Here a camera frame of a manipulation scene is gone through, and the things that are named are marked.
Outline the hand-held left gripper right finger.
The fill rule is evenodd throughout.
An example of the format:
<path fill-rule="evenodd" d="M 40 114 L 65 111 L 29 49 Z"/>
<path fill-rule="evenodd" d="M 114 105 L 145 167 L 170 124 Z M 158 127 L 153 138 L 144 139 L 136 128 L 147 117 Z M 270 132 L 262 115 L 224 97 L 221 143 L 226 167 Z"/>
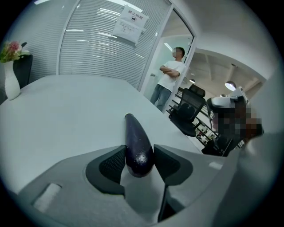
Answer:
<path fill-rule="evenodd" d="M 154 145 L 154 164 L 165 184 L 158 221 L 177 214 L 197 199 L 224 162 L 223 157 Z"/>

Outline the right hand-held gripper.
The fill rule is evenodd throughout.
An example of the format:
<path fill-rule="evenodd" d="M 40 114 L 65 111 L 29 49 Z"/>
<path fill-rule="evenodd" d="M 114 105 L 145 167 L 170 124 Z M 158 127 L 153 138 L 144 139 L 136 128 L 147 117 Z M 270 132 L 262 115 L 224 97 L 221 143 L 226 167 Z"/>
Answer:
<path fill-rule="evenodd" d="M 209 186 L 168 220 L 170 227 L 233 227 L 272 188 L 283 160 L 283 133 L 253 138 L 230 152 Z"/>

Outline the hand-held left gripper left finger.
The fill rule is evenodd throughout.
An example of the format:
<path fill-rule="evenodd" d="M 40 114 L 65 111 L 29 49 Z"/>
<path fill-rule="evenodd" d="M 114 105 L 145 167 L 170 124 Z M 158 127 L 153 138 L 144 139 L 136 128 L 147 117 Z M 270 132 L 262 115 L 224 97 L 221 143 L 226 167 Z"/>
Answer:
<path fill-rule="evenodd" d="M 120 184 L 125 146 L 69 157 L 19 192 L 19 204 L 43 227 L 144 227 Z"/>

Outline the purple eggplant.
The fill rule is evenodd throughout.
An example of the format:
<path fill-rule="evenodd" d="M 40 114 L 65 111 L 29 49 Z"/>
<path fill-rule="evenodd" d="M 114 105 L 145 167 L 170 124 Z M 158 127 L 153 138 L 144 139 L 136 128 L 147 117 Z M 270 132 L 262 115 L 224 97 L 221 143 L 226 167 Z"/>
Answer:
<path fill-rule="evenodd" d="M 134 115 L 125 115 L 125 160 L 129 173 L 137 178 L 147 176 L 154 165 L 154 152 L 150 140 Z"/>

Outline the large grey square table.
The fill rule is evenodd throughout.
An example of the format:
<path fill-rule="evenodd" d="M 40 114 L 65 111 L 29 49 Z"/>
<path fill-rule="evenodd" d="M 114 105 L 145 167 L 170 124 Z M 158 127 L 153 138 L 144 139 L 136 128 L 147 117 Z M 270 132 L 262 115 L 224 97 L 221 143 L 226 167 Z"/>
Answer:
<path fill-rule="evenodd" d="M 129 83 L 95 76 L 47 76 L 0 105 L 0 176 L 18 193 L 55 163 L 121 145 L 127 113 L 151 143 L 197 147 Z"/>

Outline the person's black printed t-shirt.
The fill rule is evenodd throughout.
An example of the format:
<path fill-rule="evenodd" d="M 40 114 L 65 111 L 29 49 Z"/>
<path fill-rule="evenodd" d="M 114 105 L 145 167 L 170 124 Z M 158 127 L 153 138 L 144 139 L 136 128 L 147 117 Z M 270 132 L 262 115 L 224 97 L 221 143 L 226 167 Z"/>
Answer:
<path fill-rule="evenodd" d="M 208 141 L 205 147 L 201 150 L 203 154 L 219 157 L 227 157 L 233 139 L 224 135 L 218 134 L 217 137 Z"/>

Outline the black mesh office chair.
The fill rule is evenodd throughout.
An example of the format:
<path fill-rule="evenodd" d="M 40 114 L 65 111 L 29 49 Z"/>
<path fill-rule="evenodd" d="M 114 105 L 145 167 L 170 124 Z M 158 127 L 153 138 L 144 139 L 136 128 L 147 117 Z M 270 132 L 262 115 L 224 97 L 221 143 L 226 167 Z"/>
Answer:
<path fill-rule="evenodd" d="M 205 103 L 205 91 L 192 84 L 189 88 L 183 89 L 180 103 L 173 107 L 169 119 L 184 135 L 195 137 L 193 121 Z"/>

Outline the white vase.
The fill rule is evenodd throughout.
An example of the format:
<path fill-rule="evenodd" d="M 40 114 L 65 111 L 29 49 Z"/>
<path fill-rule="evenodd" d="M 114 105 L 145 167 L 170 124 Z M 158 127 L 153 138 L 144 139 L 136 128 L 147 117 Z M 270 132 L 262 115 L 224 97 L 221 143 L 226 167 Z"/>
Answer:
<path fill-rule="evenodd" d="M 4 64 L 5 93 L 8 100 L 13 100 L 20 94 L 20 85 L 13 70 L 13 61 Z"/>

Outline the pink and green flower bouquet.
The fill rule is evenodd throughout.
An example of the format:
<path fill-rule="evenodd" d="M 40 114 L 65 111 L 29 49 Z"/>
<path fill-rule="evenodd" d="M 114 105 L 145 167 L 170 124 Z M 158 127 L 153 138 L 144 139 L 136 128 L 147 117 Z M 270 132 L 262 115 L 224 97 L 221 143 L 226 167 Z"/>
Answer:
<path fill-rule="evenodd" d="M 0 52 L 0 62 L 7 63 L 30 55 L 30 52 L 28 50 L 23 50 L 26 45 L 27 42 L 24 42 L 22 44 L 17 41 L 6 42 L 2 51 Z"/>

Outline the white paper notice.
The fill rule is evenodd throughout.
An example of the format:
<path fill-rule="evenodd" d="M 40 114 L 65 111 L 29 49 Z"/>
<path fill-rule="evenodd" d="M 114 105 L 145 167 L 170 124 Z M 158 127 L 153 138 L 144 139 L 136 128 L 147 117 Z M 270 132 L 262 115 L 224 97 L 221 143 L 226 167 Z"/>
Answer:
<path fill-rule="evenodd" d="M 110 38 L 121 38 L 137 46 L 139 38 L 146 31 L 149 16 L 126 4 L 120 13 Z"/>

